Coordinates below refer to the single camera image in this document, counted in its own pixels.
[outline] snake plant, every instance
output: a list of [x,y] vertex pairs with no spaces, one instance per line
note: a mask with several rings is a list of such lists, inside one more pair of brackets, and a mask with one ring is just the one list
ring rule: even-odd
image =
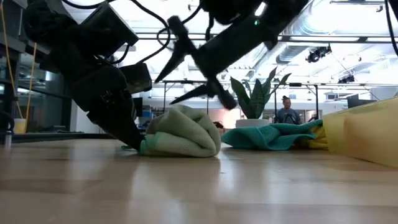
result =
[[291,73],[285,75],[271,91],[271,82],[276,75],[276,69],[277,68],[270,72],[265,83],[261,83],[260,80],[257,79],[253,90],[250,89],[249,83],[245,82],[246,88],[249,90],[250,97],[243,84],[231,77],[232,90],[238,97],[239,106],[248,119],[259,119],[261,117],[264,107],[268,103],[271,95],[280,85],[285,85],[287,79],[291,75]]

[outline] folded towel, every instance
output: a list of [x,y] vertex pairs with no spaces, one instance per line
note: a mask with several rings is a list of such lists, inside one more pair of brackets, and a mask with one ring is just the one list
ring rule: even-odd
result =
[[209,116],[177,105],[150,122],[141,142],[144,156],[211,157],[221,148],[220,134]]
[[301,125],[270,124],[261,128],[235,128],[225,133],[221,141],[240,149],[288,150],[295,142],[323,139],[323,128],[319,128],[322,124],[322,120],[317,120]]

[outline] ceiling light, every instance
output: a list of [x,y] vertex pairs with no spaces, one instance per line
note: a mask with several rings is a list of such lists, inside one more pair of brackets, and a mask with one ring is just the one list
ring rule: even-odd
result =
[[23,89],[23,88],[18,88],[18,93],[28,93],[29,90]]
[[343,1],[330,1],[330,4],[344,4],[344,5],[356,5],[356,6],[376,6],[379,7],[380,5],[384,5],[384,1],[350,1],[350,0],[343,0]]
[[310,50],[310,55],[305,60],[308,61],[309,63],[315,63],[330,53],[331,53],[330,45],[327,47],[317,47],[315,49]]
[[338,84],[347,84],[353,82],[355,82],[355,77],[353,75],[348,75],[347,77],[338,80]]
[[254,13],[255,16],[260,16],[262,12],[264,12],[264,9],[266,8],[267,4],[265,2],[262,2],[260,6],[257,8],[256,12]]
[[329,36],[318,36],[318,37],[307,37],[307,36],[295,36],[290,37],[292,41],[321,41],[321,42],[334,42],[334,41],[347,41],[355,42],[359,40],[359,37],[329,37]]
[[390,37],[368,37],[366,39],[367,42],[391,42]]

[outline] yellow box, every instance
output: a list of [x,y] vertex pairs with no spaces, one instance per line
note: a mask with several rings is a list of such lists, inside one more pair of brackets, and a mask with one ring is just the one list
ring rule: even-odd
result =
[[398,98],[323,117],[331,152],[398,167]]

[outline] woman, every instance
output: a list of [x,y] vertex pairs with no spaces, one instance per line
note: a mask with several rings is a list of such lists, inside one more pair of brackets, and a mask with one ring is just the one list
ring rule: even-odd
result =
[[283,103],[284,107],[276,114],[278,123],[301,124],[300,115],[295,110],[290,108],[292,106],[290,98],[284,96]]

